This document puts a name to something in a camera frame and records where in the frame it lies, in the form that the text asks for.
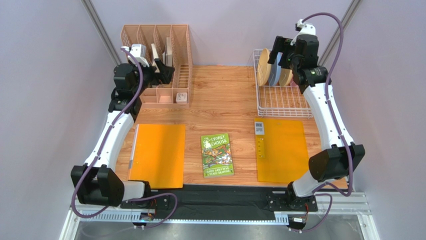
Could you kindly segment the blue plate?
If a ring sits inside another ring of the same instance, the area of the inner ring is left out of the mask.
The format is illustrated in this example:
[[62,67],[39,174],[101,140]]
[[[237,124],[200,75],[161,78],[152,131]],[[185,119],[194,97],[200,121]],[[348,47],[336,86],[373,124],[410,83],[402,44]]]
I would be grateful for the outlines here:
[[277,54],[276,60],[274,62],[274,64],[271,67],[270,70],[270,75],[268,78],[268,85],[269,86],[276,86],[280,80],[280,76],[281,76],[281,67],[279,66],[281,57],[282,57],[282,52],[279,52]]

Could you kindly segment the cream yellow plate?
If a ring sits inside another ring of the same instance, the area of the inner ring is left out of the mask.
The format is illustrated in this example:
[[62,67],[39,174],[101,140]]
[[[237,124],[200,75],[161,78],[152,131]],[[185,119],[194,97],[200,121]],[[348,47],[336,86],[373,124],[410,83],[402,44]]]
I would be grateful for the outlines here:
[[268,81],[271,74],[271,68],[272,65],[268,63],[270,57],[270,50],[267,48],[264,48],[259,56],[258,63],[257,63],[257,84],[259,87],[265,86]]

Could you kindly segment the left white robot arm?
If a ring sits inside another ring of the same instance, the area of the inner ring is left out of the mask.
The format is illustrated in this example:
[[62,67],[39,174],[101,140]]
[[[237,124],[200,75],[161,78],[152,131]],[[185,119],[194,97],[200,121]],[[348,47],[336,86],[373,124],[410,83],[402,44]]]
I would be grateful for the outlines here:
[[152,195],[149,182],[122,181],[115,173],[124,140],[143,105],[141,93],[152,84],[169,83],[174,68],[156,60],[159,68],[145,58],[117,65],[113,72],[115,88],[108,105],[107,120],[101,136],[84,164],[75,165],[70,173],[81,204],[118,207],[124,201]]

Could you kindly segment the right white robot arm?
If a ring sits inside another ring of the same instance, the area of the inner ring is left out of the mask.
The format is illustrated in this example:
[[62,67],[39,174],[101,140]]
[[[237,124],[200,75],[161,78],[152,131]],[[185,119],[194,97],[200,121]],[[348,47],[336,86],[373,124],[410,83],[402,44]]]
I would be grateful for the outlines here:
[[354,170],[365,156],[365,148],[355,144],[345,129],[333,97],[331,71],[318,64],[317,36],[301,34],[293,42],[277,36],[268,63],[291,70],[293,80],[308,102],[319,130],[321,152],[308,161],[308,171],[288,185],[294,198],[312,196],[324,186],[337,189],[333,181],[348,178],[346,196],[353,191]]

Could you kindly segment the middle beige book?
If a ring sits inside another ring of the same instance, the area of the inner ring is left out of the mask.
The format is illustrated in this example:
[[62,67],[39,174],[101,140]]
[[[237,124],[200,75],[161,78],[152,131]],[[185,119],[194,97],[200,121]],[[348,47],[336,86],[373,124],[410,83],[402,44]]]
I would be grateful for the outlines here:
[[158,52],[157,52],[156,45],[154,43],[151,44],[151,51],[152,51],[152,66],[155,67],[154,72],[159,73],[160,70],[159,70],[159,67],[157,66],[157,63],[156,63],[156,59],[159,59],[159,55],[158,55]]

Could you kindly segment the tan yellow plate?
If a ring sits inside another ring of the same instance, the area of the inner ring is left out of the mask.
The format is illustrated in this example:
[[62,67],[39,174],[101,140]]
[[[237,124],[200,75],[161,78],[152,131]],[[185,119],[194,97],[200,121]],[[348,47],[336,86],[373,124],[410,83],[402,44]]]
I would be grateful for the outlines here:
[[280,71],[279,85],[281,87],[289,86],[293,80],[293,72],[291,69],[282,68]]

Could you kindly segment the pink desk file organizer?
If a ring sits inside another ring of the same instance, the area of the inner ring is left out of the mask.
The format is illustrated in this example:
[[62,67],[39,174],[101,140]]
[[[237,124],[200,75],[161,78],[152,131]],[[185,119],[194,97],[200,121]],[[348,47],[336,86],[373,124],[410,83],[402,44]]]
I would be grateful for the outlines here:
[[140,96],[145,109],[188,109],[191,104],[193,56],[188,24],[127,24],[121,30],[127,47],[139,51],[156,80]]

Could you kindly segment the left orange folder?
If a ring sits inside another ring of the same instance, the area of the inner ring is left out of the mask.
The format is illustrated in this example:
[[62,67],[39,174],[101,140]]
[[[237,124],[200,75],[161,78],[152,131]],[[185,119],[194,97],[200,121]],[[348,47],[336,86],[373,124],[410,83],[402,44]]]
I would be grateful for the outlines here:
[[128,180],[149,182],[153,189],[182,188],[185,138],[184,124],[138,124]]

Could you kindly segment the orange folder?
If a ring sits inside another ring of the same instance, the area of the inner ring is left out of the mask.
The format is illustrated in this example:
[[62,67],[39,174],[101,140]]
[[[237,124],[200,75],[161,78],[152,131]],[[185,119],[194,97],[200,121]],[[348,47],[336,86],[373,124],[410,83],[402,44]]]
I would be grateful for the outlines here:
[[153,189],[182,188],[185,138],[184,124],[138,124],[128,180],[149,182]]
[[288,184],[309,170],[301,121],[255,118],[254,134],[258,182]]

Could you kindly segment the right orange folder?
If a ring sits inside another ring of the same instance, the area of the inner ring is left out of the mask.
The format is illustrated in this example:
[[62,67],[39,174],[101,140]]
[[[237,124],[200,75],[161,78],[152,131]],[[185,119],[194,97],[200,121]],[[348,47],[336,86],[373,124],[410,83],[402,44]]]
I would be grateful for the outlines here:
[[258,182],[288,184],[309,170],[301,121],[255,118],[254,134]]

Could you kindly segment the green children's book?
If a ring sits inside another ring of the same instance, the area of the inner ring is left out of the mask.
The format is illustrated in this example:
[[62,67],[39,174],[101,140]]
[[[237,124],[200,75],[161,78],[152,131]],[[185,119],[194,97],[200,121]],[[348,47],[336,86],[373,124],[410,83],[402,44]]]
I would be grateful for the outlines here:
[[233,176],[234,164],[228,133],[200,137],[204,178]]

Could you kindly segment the black base mat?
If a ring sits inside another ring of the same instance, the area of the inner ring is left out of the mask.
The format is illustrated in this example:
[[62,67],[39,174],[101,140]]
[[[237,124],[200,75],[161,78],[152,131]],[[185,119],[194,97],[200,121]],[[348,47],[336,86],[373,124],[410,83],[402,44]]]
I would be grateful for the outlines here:
[[157,218],[172,210],[172,220],[275,219],[275,212],[316,213],[314,197],[291,203],[285,187],[185,184],[183,188],[152,190],[149,201],[123,201],[123,209],[154,209]]

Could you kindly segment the right aluminium frame post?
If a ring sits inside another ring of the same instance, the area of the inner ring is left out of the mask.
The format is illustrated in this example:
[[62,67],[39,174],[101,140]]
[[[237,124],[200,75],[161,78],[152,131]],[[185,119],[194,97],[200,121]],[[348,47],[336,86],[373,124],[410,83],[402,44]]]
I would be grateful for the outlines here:
[[[341,18],[341,25],[343,27],[343,30],[346,30],[349,26],[350,22],[356,15],[360,5],[363,3],[363,0],[352,0],[346,9],[345,14]],[[324,66],[331,58],[334,50],[338,48],[340,42],[340,27],[338,26],[332,35],[331,40],[327,44],[324,53],[319,58],[319,65]]]

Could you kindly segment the aluminium frame post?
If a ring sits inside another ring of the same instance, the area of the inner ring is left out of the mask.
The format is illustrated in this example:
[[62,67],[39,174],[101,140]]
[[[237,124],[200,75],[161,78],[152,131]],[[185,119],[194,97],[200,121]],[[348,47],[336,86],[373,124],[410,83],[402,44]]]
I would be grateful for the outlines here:
[[108,54],[110,55],[112,61],[115,65],[119,65],[122,63],[118,52],[116,51],[111,38],[109,37],[101,18],[99,17],[95,5],[91,0],[81,0],[86,12],[88,13],[94,27],[96,28],[101,40],[103,41]]
[[[343,30],[346,30],[349,26],[350,22],[356,15],[360,5],[363,3],[363,0],[352,0],[346,9],[345,14],[341,18],[341,25],[343,27]],[[324,66],[331,58],[334,50],[338,48],[340,42],[340,27],[338,26],[332,35],[331,40],[327,44],[324,53],[319,58],[319,65]]]

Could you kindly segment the left aluminium frame post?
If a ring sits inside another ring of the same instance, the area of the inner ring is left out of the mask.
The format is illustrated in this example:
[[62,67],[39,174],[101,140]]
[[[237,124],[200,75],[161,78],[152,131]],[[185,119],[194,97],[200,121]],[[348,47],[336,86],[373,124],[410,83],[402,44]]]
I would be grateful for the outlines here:
[[108,54],[110,55],[112,61],[115,65],[119,65],[122,63],[118,52],[116,51],[111,38],[109,37],[101,18],[99,17],[95,5],[91,0],[81,0],[86,12],[88,13],[94,27],[96,28],[101,40],[103,41]]

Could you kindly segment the aluminium front rail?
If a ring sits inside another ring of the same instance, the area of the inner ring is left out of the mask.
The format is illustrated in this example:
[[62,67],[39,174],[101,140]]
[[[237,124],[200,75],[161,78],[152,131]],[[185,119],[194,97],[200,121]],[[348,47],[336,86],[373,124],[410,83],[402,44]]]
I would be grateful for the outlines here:
[[184,189],[154,191],[150,201],[124,201],[105,211],[100,206],[77,204],[86,221],[124,222],[137,225],[257,224],[288,225],[295,219],[329,219],[333,215],[355,215],[362,236],[379,239],[366,196],[355,192],[349,197],[338,192],[320,191],[309,202],[290,208],[284,204],[283,189],[189,185]]

